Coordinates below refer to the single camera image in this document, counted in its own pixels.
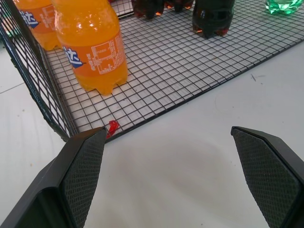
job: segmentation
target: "white surface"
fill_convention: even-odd
[[[10,56],[0,41],[0,94],[23,83],[18,70],[13,66]]]
[[[230,129],[277,135],[304,159],[303,58],[304,43],[107,144],[85,227],[268,227]],[[0,105],[1,223],[63,142],[24,85]]]

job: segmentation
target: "plastic bottle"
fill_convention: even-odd
[[[196,0],[192,25],[200,36],[224,36],[233,17],[234,0]]]
[[[50,0],[13,0],[37,42],[47,51],[60,46]]]
[[[171,9],[174,7],[175,12],[181,12],[182,8],[189,10],[193,5],[193,0],[166,0],[165,7]]]
[[[152,19],[163,13],[163,0],[131,0],[131,3],[134,15],[138,18],[145,15],[147,19]]]
[[[80,85],[109,95],[128,76],[119,21],[108,0],[52,0],[57,36]]]
[[[303,0],[266,0],[265,7],[271,14],[276,12],[290,14],[296,12],[302,3]]]

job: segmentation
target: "red plastic piece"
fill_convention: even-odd
[[[225,28],[225,29],[217,31],[216,34],[222,37],[222,36],[226,35],[228,31],[229,31],[229,29]]]
[[[110,124],[110,129],[108,131],[108,134],[106,135],[106,138],[110,138],[112,135],[114,135],[114,133],[116,132],[116,130],[119,128],[119,124],[116,120],[111,120],[109,122]]]

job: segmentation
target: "cola bottle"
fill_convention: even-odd
[[[131,0],[134,15],[138,18],[146,16],[147,19],[152,19],[155,15],[163,13],[163,0]]]
[[[175,12],[181,12],[182,8],[189,10],[193,0],[165,0],[165,7],[171,9],[174,7]]]
[[[224,36],[233,17],[234,0],[196,0],[192,25],[200,36]]]

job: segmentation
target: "metal wire rack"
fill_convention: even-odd
[[[63,109],[56,83],[45,68],[42,50],[12,0],[0,0],[0,38],[44,119],[67,140],[73,135],[68,112]]]
[[[126,84],[110,96],[86,92],[61,49],[44,52],[69,135],[109,121],[120,127],[112,140],[202,95],[304,40],[304,10],[271,15],[262,0],[236,0],[225,37],[204,39],[192,31],[192,10],[146,20],[131,16],[128,0],[112,7],[120,16],[127,56]]]

